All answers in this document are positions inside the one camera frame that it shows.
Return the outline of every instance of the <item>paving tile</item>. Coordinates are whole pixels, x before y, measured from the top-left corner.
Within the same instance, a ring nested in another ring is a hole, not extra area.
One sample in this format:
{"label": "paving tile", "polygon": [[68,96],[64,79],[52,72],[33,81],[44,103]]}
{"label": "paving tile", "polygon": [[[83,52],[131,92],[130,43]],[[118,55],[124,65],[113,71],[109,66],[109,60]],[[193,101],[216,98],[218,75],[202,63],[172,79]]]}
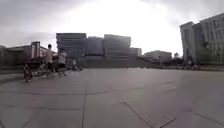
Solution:
{"label": "paving tile", "polygon": [[105,107],[121,102],[122,100],[119,98],[117,92],[87,95],[85,107],[86,108]]}
{"label": "paving tile", "polygon": [[151,127],[159,128],[176,118],[175,94],[157,97],[154,100],[127,102]]}
{"label": "paving tile", "polygon": [[40,110],[24,128],[81,128],[82,111]]}
{"label": "paving tile", "polygon": [[31,112],[30,109],[0,106],[2,128],[22,128],[29,121]]}
{"label": "paving tile", "polygon": [[0,93],[0,104],[15,107],[43,107],[48,109],[80,109],[84,96],[80,95],[30,95]]}
{"label": "paving tile", "polygon": [[129,107],[116,104],[85,111],[84,128],[148,128]]}
{"label": "paving tile", "polygon": [[181,113],[177,119],[163,128],[223,128],[224,126],[195,115],[191,112]]}
{"label": "paving tile", "polygon": [[224,124],[223,103],[201,100],[194,108],[193,112]]}

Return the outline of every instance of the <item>building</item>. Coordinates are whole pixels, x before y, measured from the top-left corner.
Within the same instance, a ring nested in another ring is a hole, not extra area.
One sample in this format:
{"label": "building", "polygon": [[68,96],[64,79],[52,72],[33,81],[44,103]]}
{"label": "building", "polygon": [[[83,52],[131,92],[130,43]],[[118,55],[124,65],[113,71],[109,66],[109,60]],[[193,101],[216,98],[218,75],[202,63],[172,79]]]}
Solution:
{"label": "building", "polygon": [[224,62],[224,13],[180,26],[184,60]]}
{"label": "building", "polygon": [[141,48],[130,48],[130,56],[141,56],[142,55],[142,49]]}
{"label": "building", "polygon": [[58,52],[63,48],[67,53],[66,63],[72,65],[75,59],[81,63],[85,56],[86,33],[57,33]]}
{"label": "building", "polygon": [[16,46],[5,48],[4,50],[4,65],[18,66],[23,65],[26,61],[33,58],[39,58],[46,55],[47,48],[40,45],[39,41],[32,42],[31,45]]}
{"label": "building", "polygon": [[129,56],[131,37],[105,34],[103,43],[106,57]]}
{"label": "building", "polygon": [[147,59],[155,60],[155,61],[171,61],[172,60],[172,53],[165,52],[165,51],[151,51],[144,54],[144,57]]}
{"label": "building", "polygon": [[104,56],[103,38],[88,37],[85,49],[86,56]]}

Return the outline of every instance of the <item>pavement joint line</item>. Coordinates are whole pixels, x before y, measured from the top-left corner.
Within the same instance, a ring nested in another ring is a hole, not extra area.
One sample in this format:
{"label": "pavement joint line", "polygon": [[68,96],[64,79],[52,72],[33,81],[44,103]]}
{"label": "pavement joint line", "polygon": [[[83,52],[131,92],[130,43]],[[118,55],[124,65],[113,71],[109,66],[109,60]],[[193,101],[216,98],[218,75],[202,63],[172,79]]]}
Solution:
{"label": "pavement joint line", "polygon": [[83,103],[83,111],[82,111],[82,128],[84,128],[84,119],[85,119],[85,107],[86,107],[86,92],[87,92],[88,83],[86,81],[85,85],[85,96],[84,96],[84,103]]}
{"label": "pavement joint line", "polygon": [[21,107],[16,105],[7,105],[7,104],[0,104],[0,106],[6,106],[11,108],[23,108],[23,109],[45,109],[45,110],[82,110],[81,108],[67,108],[67,109],[60,109],[60,108],[47,108],[47,107]]}
{"label": "pavement joint line", "polygon": [[215,122],[215,123],[218,123],[218,124],[224,126],[224,123],[222,123],[222,122],[219,122],[219,121],[217,121],[217,120],[214,120],[214,119],[209,118],[209,117],[206,117],[206,116],[203,116],[203,115],[201,115],[201,114],[199,114],[199,113],[194,113],[194,114],[197,115],[197,116],[200,116],[200,117],[202,117],[202,118],[204,118],[204,119],[207,119],[207,120],[209,120],[209,121],[212,121],[212,122]]}
{"label": "pavement joint line", "polygon": [[25,128],[25,126],[30,122],[30,119],[22,126],[22,128]]}
{"label": "pavement joint line", "polygon": [[0,127],[1,127],[1,128],[6,128],[5,125],[2,123],[1,120],[0,120]]}
{"label": "pavement joint line", "polygon": [[160,128],[164,128],[165,126],[171,124],[172,122],[174,122],[176,120],[176,118],[174,118],[173,120],[171,120],[170,122],[164,124],[163,126],[161,126]]}
{"label": "pavement joint line", "polygon": [[143,119],[127,102],[124,102],[124,105],[129,107],[145,124],[147,124],[150,128],[153,128],[145,119]]}

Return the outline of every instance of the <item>window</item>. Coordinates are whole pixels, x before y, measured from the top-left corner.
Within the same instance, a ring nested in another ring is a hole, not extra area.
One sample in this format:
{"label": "window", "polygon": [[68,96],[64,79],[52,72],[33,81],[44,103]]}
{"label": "window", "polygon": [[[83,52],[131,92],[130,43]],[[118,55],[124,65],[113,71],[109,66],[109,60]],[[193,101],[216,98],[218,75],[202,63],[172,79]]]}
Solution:
{"label": "window", "polygon": [[218,34],[217,31],[215,32],[215,39],[216,39],[216,40],[219,39],[219,34]]}
{"label": "window", "polygon": [[213,32],[210,33],[211,40],[214,40]]}
{"label": "window", "polygon": [[209,28],[212,30],[212,22],[209,23]]}
{"label": "window", "polygon": [[208,31],[208,29],[209,29],[208,23],[205,23],[205,29]]}
{"label": "window", "polygon": [[216,20],[213,20],[213,26],[214,26],[214,29],[217,28],[217,23],[216,23]]}
{"label": "window", "polygon": [[223,38],[223,37],[222,37],[222,32],[221,32],[221,30],[219,30],[219,38],[220,38],[220,39]]}

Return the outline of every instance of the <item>sky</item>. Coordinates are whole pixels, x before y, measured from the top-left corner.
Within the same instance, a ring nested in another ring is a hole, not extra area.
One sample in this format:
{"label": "sky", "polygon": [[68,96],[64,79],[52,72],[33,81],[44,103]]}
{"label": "sky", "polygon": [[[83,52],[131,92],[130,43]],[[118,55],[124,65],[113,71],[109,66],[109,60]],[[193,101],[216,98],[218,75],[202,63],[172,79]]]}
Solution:
{"label": "sky", "polygon": [[0,45],[41,41],[56,51],[55,33],[131,36],[143,52],[182,54],[179,26],[224,12],[223,0],[0,0]]}

